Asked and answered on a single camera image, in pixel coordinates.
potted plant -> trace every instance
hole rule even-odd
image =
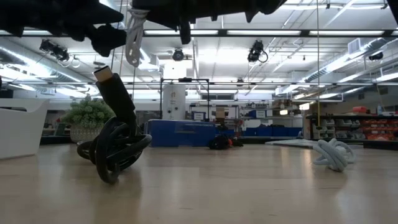
[[[72,125],[70,138],[73,142],[93,140],[101,132],[104,123],[114,116],[103,100],[91,99],[89,95],[70,106],[72,108],[67,111],[62,122]]]

white cylinder tank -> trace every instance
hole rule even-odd
[[[185,119],[185,85],[166,85],[163,90],[163,119]]]

security camera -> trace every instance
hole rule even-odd
[[[184,53],[182,49],[175,49],[173,54],[173,60],[176,62],[181,62],[184,59]]]
[[[261,57],[263,55],[266,56],[265,60],[261,60]],[[261,63],[265,63],[268,61],[268,55],[264,51],[264,44],[262,43],[261,40],[256,40],[255,43],[253,44],[253,46],[251,47],[251,49],[249,49],[248,61],[250,63],[254,63],[257,61],[259,61]]]

white cable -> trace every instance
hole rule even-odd
[[[62,67],[64,67],[64,68],[69,67],[70,64],[71,64],[71,63],[69,63],[68,65],[63,65],[59,60],[57,60],[57,63],[58,63],[59,65],[61,65]]]
[[[131,17],[127,23],[126,38],[126,60],[133,66],[138,67],[141,53],[142,36],[144,35],[144,23],[148,15],[148,10],[134,9],[130,2]]]
[[[347,164],[354,163],[356,160],[353,150],[335,138],[330,142],[319,140],[313,149],[322,155],[313,162],[315,165],[327,165],[337,172],[342,172]]]

white strap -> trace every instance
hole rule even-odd
[[[126,60],[133,66],[138,67],[141,53],[142,36],[144,35],[144,23],[148,15],[148,10],[134,9],[130,2],[131,17],[127,24],[126,39]]]

